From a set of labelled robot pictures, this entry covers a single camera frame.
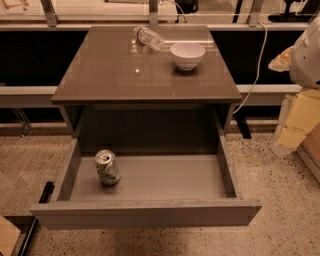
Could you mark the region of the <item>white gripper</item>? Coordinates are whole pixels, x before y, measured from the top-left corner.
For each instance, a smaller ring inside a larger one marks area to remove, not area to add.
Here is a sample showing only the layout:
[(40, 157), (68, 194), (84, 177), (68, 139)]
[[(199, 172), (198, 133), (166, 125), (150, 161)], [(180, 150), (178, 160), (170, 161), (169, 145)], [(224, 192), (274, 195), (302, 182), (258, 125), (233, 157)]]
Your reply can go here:
[(305, 89), (282, 101), (272, 149), (279, 156), (294, 152), (320, 123), (320, 17), (315, 18), (293, 46), (280, 53), (268, 68), (288, 71), (292, 82)]

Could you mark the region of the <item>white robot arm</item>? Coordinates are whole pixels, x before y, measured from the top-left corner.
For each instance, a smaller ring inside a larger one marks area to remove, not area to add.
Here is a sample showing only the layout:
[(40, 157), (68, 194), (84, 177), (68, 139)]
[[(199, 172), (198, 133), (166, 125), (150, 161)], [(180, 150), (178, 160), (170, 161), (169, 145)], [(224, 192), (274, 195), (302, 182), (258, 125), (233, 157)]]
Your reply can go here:
[(288, 71), (291, 81), (302, 87), (299, 93), (286, 95), (282, 101), (272, 149), (279, 156), (297, 151), (320, 181), (320, 17), (268, 68)]

